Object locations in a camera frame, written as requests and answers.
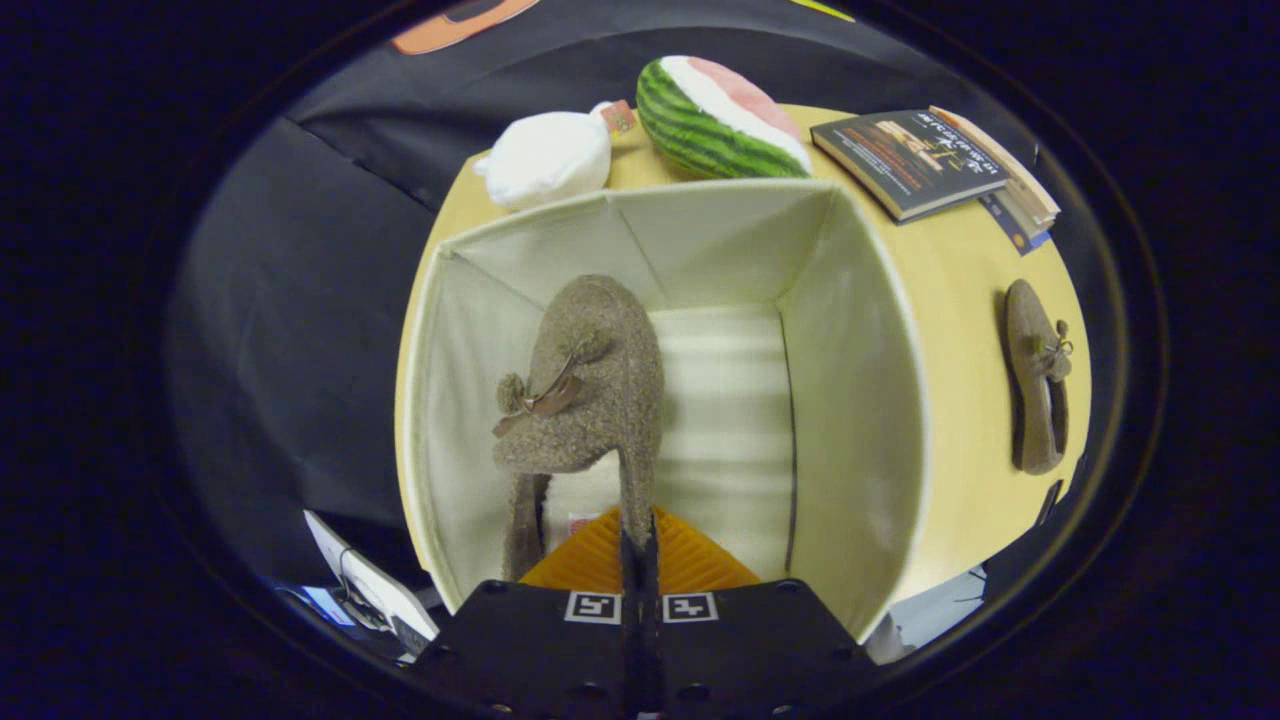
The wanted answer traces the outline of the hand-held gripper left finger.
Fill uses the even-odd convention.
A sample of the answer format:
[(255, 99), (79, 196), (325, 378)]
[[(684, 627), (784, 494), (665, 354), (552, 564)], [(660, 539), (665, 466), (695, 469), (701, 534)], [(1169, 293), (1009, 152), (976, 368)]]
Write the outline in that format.
[(620, 542), (620, 593), (484, 582), (413, 679), (481, 719), (640, 719), (643, 551), (626, 532)]

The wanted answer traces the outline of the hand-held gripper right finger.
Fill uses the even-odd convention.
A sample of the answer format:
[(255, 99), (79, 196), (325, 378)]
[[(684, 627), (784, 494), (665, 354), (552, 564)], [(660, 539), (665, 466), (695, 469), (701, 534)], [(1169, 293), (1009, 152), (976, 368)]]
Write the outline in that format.
[(762, 582), (672, 512), (653, 512), (640, 621), (640, 714), (812, 719), (855, 702), (879, 669), (796, 578)]

